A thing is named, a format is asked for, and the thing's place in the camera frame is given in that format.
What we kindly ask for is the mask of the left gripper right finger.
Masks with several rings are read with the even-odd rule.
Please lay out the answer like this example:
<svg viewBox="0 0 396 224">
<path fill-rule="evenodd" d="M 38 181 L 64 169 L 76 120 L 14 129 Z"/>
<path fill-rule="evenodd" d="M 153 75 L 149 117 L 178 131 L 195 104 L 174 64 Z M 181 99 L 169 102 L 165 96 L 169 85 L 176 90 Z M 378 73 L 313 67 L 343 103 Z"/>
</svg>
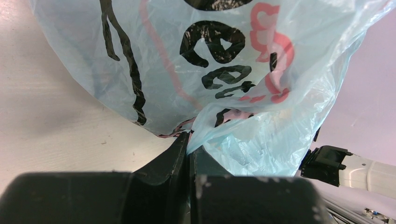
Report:
<svg viewBox="0 0 396 224">
<path fill-rule="evenodd" d="M 200 147 L 189 156 L 193 224 L 327 224 L 316 188 L 295 177 L 234 176 Z"/>
</svg>

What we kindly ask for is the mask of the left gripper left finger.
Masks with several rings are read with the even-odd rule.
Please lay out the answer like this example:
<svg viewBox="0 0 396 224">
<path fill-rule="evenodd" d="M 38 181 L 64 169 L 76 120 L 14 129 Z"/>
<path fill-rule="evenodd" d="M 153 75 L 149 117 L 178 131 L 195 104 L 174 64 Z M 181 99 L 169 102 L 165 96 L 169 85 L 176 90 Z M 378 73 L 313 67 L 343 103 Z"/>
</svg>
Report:
<svg viewBox="0 0 396 224">
<path fill-rule="evenodd" d="M 0 198 L 3 224 L 180 224 L 186 210 L 186 147 L 180 134 L 134 172 L 34 172 Z"/>
</svg>

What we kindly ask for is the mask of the light blue plastic bag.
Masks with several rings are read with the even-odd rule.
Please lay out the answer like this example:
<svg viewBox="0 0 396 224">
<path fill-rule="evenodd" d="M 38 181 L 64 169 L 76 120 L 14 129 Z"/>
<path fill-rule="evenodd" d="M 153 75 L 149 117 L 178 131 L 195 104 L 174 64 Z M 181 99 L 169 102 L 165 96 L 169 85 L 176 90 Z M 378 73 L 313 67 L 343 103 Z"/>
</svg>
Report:
<svg viewBox="0 0 396 224">
<path fill-rule="evenodd" d="M 294 176 L 393 0 L 32 0 L 71 76 L 234 175 Z"/>
</svg>

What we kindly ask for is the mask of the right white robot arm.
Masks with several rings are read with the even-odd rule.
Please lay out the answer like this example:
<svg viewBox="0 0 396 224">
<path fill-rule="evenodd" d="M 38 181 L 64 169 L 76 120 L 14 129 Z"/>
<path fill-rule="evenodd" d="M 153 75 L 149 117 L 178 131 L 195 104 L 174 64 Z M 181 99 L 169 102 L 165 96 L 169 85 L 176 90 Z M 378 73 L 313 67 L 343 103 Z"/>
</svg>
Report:
<svg viewBox="0 0 396 224">
<path fill-rule="evenodd" d="M 301 176 L 333 185 L 345 186 L 396 197 L 396 167 L 373 161 L 347 149 L 322 146 L 308 150 L 299 170 Z"/>
</svg>

